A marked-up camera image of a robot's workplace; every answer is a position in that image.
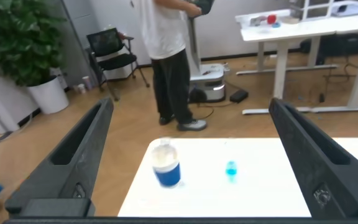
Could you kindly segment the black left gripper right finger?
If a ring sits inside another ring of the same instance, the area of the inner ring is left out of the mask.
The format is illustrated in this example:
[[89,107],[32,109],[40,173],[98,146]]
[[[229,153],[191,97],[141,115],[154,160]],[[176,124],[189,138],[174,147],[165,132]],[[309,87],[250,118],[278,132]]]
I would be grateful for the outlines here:
[[358,218],[358,160],[292,105],[268,111],[314,218]]

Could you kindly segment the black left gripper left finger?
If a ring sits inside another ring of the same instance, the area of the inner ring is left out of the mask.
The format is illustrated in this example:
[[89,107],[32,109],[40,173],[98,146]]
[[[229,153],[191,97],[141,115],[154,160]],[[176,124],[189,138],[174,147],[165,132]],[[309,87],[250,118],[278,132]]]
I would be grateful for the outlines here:
[[5,201],[11,218],[88,217],[114,106],[99,100]]

